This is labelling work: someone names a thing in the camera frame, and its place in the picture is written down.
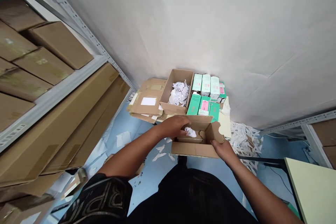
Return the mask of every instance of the light green tabletop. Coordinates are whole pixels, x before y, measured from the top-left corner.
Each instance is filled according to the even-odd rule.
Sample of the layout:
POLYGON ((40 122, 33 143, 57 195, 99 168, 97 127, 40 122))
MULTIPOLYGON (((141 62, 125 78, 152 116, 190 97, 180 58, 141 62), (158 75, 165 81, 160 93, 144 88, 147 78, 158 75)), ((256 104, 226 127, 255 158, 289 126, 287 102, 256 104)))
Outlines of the light green tabletop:
POLYGON ((336 170, 285 158, 305 224, 336 223, 336 170))

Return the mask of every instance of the white wall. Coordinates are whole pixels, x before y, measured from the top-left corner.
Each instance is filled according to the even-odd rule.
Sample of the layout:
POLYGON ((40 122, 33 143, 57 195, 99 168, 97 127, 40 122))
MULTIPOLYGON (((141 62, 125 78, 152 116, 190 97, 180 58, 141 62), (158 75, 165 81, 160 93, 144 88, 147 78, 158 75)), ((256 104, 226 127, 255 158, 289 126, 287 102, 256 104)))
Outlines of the white wall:
POLYGON ((261 128, 336 106, 336 0, 68 1, 135 84, 216 75, 261 128))

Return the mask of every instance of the person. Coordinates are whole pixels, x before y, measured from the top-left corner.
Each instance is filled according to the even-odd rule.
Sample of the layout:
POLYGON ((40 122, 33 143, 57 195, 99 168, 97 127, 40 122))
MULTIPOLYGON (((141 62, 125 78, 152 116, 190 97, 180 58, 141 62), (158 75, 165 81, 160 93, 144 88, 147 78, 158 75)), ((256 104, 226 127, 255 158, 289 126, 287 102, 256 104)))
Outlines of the person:
POLYGON ((211 141, 232 170, 258 221, 214 175, 188 169, 186 157, 163 178, 158 191, 127 216, 132 187, 128 180, 163 138, 187 135, 190 121, 176 115, 152 127, 111 157, 83 187, 59 223, 302 223, 238 159, 230 143, 211 141))

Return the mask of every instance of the black shirt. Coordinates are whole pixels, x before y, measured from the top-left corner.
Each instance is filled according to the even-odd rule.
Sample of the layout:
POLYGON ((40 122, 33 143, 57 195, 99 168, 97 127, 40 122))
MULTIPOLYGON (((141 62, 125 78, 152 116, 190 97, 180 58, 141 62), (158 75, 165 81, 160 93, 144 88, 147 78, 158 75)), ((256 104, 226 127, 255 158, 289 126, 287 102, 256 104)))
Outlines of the black shirt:
POLYGON ((180 165, 127 217, 131 195, 127 179, 96 174, 60 223, 258 223, 218 178, 180 165))

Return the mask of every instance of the hand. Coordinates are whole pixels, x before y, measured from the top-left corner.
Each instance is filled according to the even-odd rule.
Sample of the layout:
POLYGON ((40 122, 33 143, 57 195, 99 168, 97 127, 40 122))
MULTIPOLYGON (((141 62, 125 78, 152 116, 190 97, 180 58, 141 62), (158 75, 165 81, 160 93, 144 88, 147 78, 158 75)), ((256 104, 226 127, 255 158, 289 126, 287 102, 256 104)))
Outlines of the hand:
POLYGON ((156 125, 159 133, 161 134, 162 138, 172 138, 174 139, 175 137, 182 137, 182 136, 187 136, 188 132, 181 130, 181 128, 189 124, 190 121, 188 117, 184 115, 175 115, 172 117, 169 117, 168 119, 164 120, 162 123, 156 125))
POLYGON ((234 161, 239 161, 239 158, 232 149, 229 141, 224 139, 223 143, 218 143, 216 140, 211 141, 212 146, 215 148, 218 156, 227 164, 231 164, 234 161))

